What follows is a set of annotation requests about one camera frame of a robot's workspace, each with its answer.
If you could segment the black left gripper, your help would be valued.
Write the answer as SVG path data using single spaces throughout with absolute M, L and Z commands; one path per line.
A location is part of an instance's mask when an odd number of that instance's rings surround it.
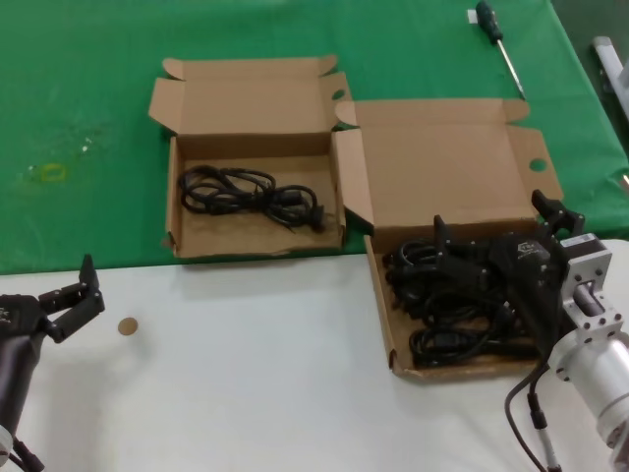
M 90 254 L 84 256 L 79 281 L 40 295 L 1 296 L 1 339 L 49 335 L 61 343 L 105 310 Z M 50 322 L 47 313 L 62 312 Z

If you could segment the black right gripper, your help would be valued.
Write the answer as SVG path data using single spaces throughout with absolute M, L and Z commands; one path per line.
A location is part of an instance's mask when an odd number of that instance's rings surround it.
M 583 214 L 541 190 L 532 193 L 541 222 L 532 233 L 506 233 L 489 241 L 456 242 L 440 215 L 433 218 L 435 267 L 455 281 L 479 290 L 492 282 L 488 262 L 503 280 L 507 301 L 522 320 L 541 355 L 550 355 L 562 325 L 561 276 L 557 234 L 584 233 Z

